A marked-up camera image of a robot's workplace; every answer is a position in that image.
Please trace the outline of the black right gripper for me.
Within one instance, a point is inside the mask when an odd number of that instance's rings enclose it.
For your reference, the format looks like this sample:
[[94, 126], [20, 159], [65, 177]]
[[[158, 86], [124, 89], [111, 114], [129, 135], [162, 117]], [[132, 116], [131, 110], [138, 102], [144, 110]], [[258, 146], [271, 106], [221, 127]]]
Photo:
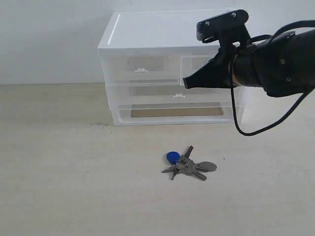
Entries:
[[220, 49], [213, 59], [183, 81], [186, 89], [252, 87], [252, 55], [235, 46], [230, 46], [226, 52]]

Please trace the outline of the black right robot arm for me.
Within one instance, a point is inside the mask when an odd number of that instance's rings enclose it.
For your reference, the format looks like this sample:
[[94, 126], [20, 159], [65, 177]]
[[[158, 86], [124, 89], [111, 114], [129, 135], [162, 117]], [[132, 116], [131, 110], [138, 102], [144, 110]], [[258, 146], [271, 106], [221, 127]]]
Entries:
[[305, 93], [315, 87], [315, 32], [286, 32], [246, 49], [230, 47], [183, 79], [187, 89], [263, 88], [270, 97]]

